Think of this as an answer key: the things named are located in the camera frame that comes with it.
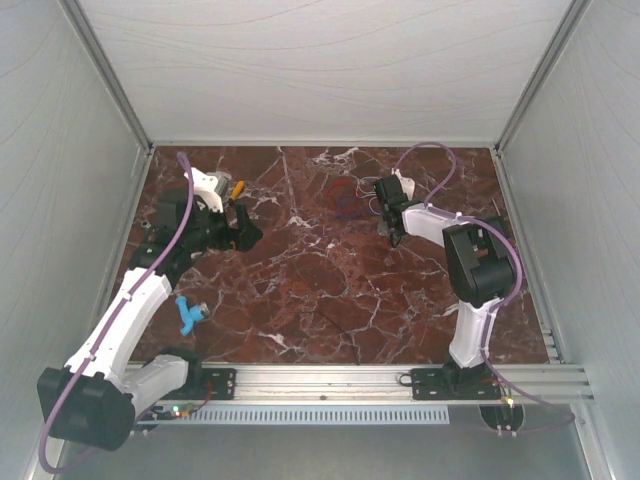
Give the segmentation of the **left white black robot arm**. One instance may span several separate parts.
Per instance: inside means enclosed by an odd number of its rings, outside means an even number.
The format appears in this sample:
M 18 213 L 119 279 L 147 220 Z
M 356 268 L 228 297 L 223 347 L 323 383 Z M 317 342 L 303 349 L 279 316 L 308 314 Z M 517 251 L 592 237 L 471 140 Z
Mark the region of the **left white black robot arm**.
M 85 343 L 61 368 L 37 381 L 45 420 L 40 441 L 57 438 L 106 451 L 120 448 L 135 420 L 168 394 L 193 398 L 206 375 L 194 352 L 168 347 L 140 370 L 126 371 L 142 333 L 199 255 L 246 252 L 262 239 L 247 208 L 237 223 L 209 206 L 202 194 L 172 189 L 162 196 L 159 225 L 134 253 L 121 288 Z

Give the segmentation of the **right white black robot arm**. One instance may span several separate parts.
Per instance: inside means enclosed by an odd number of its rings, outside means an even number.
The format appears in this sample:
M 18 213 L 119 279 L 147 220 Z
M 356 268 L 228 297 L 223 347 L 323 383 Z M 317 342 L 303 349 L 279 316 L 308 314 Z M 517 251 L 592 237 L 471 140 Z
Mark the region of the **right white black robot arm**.
M 442 384 L 451 396 L 465 397 L 486 374 L 483 346 L 500 303 L 521 285 L 521 264 L 503 217 L 478 219 L 412 200 L 406 182 L 396 174 L 383 177 L 374 182 L 374 192 L 392 246 L 413 236 L 445 251 L 459 304 L 449 359 L 441 369 Z

